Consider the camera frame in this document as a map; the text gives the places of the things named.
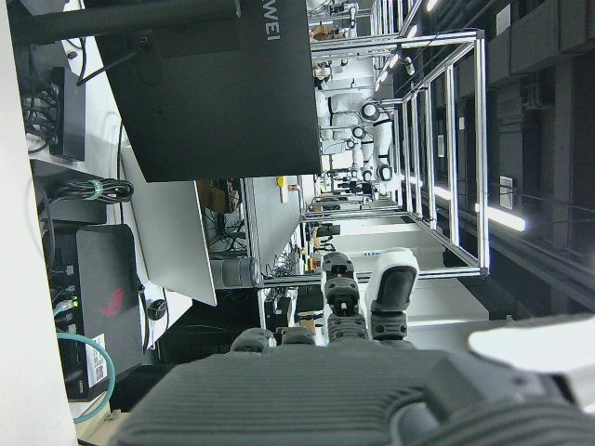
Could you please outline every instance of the teal cable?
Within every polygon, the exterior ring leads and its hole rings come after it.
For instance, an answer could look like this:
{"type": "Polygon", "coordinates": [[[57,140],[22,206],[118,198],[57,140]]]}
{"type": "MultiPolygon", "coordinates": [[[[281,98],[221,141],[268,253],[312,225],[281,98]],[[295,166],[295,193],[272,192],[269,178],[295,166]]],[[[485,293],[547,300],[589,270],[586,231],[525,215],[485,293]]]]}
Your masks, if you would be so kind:
{"type": "Polygon", "coordinates": [[[112,361],[112,358],[110,358],[110,355],[108,354],[108,352],[105,351],[105,348],[100,346],[93,339],[90,339],[86,336],[82,336],[80,334],[73,334],[73,333],[60,332],[60,333],[56,333],[56,335],[58,336],[58,339],[66,339],[69,341],[82,342],[83,344],[87,344],[88,346],[91,346],[92,348],[94,348],[96,351],[99,352],[99,354],[105,359],[105,361],[108,364],[108,390],[105,393],[105,395],[103,396],[103,400],[101,400],[101,403],[99,404],[99,406],[97,406],[91,412],[89,412],[85,415],[81,415],[77,418],[74,418],[74,422],[76,424],[83,423],[86,420],[93,418],[99,412],[101,412],[103,410],[103,408],[110,401],[110,398],[112,397],[113,388],[115,387],[115,368],[113,367],[113,361],[112,361]]]}

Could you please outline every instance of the wire bundle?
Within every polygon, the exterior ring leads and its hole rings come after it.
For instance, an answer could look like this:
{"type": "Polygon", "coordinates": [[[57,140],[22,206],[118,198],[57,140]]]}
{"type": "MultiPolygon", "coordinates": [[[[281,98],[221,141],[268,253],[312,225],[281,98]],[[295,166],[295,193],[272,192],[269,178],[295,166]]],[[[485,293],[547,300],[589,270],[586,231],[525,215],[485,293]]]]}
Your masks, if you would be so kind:
{"type": "Polygon", "coordinates": [[[205,213],[206,218],[215,225],[215,239],[213,239],[208,247],[212,247],[217,242],[225,242],[227,244],[226,251],[233,251],[235,245],[241,249],[246,249],[245,244],[241,243],[238,239],[243,239],[245,236],[239,232],[244,226],[244,221],[239,221],[235,224],[228,225],[227,218],[224,214],[215,214],[215,218],[205,213]]]}
{"type": "Polygon", "coordinates": [[[31,92],[20,97],[25,132],[44,141],[41,146],[29,150],[33,154],[57,143],[61,119],[60,97],[57,86],[32,75],[22,74],[20,77],[29,80],[31,85],[31,92]]]}
{"type": "MultiPolygon", "coordinates": [[[[291,255],[287,252],[283,252],[281,256],[275,255],[275,259],[273,262],[273,267],[267,263],[265,270],[267,274],[263,274],[263,276],[267,279],[272,279],[273,277],[289,277],[294,274],[294,269],[296,267],[296,261],[292,258],[291,255]]],[[[284,286],[277,286],[275,288],[271,288],[266,296],[278,296],[278,295],[286,295],[287,287],[284,286]]]]}
{"type": "Polygon", "coordinates": [[[97,200],[106,204],[129,202],[134,186],[124,179],[89,179],[67,181],[57,189],[58,200],[97,200]]]}

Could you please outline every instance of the wall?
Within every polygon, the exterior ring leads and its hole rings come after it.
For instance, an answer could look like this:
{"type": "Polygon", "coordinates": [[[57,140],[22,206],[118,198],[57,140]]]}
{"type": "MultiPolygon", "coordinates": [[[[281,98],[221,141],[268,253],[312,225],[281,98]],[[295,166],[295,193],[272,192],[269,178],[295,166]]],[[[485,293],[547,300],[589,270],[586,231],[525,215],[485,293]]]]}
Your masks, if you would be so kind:
{"type": "Polygon", "coordinates": [[[0,2],[0,59],[0,188],[5,192],[0,219],[5,312],[0,328],[2,443],[75,445],[49,305],[6,2],[0,2]]]}

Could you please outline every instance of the red logo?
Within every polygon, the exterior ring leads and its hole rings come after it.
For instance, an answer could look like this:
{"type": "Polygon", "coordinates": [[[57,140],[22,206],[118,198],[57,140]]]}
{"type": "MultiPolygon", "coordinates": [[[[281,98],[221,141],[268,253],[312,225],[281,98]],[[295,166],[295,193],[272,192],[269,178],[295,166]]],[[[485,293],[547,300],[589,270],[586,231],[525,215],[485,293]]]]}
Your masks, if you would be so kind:
{"type": "Polygon", "coordinates": [[[117,316],[122,311],[122,304],[124,304],[124,291],[122,288],[118,288],[113,292],[108,305],[100,308],[99,312],[103,316],[117,316]]]}

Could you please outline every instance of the cable tie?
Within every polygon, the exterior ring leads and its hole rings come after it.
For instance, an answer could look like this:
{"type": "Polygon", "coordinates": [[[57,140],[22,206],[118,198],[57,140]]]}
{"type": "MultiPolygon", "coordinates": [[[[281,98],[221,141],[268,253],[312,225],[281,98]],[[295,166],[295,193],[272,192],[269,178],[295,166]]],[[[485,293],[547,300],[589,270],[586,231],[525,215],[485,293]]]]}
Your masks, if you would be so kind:
{"type": "Polygon", "coordinates": [[[93,185],[95,190],[93,191],[93,195],[83,200],[97,200],[103,194],[103,184],[98,179],[89,179],[88,182],[93,185]]]}

